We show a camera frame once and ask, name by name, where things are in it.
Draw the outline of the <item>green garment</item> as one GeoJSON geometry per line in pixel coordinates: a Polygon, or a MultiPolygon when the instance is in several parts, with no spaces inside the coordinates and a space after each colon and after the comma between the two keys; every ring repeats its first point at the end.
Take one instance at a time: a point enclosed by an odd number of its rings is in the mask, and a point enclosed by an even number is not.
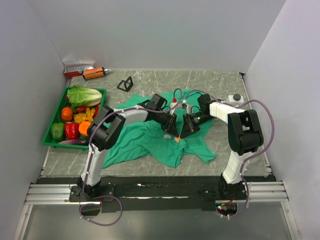
{"type": "Polygon", "coordinates": [[[208,164],[217,156],[205,143],[205,136],[213,124],[214,120],[209,120],[200,126],[198,132],[179,142],[173,136],[165,138],[160,124],[153,120],[126,125],[116,144],[107,152],[102,167],[105,169],[145,156],[153,156],[171,168],[176,168],[184,155],[196,155],[208,164]]]}

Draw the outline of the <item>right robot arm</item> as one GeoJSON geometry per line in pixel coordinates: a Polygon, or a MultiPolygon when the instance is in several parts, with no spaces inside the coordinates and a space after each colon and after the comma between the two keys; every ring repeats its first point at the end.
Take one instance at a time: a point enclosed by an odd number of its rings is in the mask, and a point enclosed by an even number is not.
{"type": "Polygon", "coordinates": [[[227,166],[219,178],[217,191],[223,199],[230,199],[245,190],[243,174],[247,158],[251,157],[264,143],[260,121],[253,109],[244,110],[221,100],[211,100],[208,94],[197,99],[200,111],[193,113],[187,107],[183,115],[180,138],[189,137],[200,131],[200,126],[212,119],[227,124],[227,139],[231,149],[227,166]]]}

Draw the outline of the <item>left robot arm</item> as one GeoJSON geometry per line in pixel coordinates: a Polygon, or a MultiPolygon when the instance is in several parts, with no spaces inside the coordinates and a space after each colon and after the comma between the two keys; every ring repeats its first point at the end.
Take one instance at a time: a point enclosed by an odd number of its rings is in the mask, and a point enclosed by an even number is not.
{"type": "Polygon", "coordinates": [[[104,162],[101,155],[116,144],[124,126],[155,121],[164,127],[165,132],[172,135],[178,134],[174,123],[177,117],[171,112],[178,107],[181,99],[168,110],[164,110],[162,105],[166,102],[164,97],[154,94],[150,100],[133,107],[113,109],[103,106],[100,109],[97,119],[90,124],[87,130],[89,152],[84,171],[77,183],[85,200],[93,201],[98,197],[104,162]]]}

